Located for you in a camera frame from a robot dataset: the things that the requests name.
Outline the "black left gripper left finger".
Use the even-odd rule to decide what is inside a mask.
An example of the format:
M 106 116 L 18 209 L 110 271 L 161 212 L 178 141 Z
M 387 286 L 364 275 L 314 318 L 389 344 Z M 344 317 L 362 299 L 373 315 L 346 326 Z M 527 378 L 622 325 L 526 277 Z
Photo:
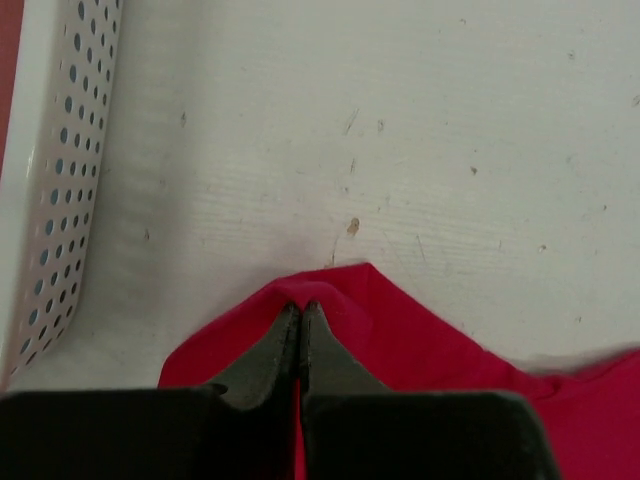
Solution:
M 299 325 L 284 307 L 196 386 L 2 395 L 2 478 L 292 478 Z

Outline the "crimson red t-shirt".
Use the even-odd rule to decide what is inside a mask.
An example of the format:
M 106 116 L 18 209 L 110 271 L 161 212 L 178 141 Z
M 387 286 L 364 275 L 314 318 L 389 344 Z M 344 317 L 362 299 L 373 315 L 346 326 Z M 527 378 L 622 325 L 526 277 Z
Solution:
M 160 385 L 210 379 L 258 342 L 284 305 L 311 301 L 319 302 L 337 339 L 387 386 L 518 393 L 542 419 L 564 478 L 638 477 L 637 351 L 574 373 L 528 373 L 436 316 L 369 263 L 270 282 L 174 350 Z

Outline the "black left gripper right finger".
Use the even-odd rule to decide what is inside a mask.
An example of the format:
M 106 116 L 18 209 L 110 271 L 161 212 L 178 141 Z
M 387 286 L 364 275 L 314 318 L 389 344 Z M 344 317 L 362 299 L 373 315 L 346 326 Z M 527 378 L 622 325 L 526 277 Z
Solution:
M 310 479 L 558 479 L 541 421 L 500 390 L 399 393 L 332 333 L 301 320 L 301 425 Z

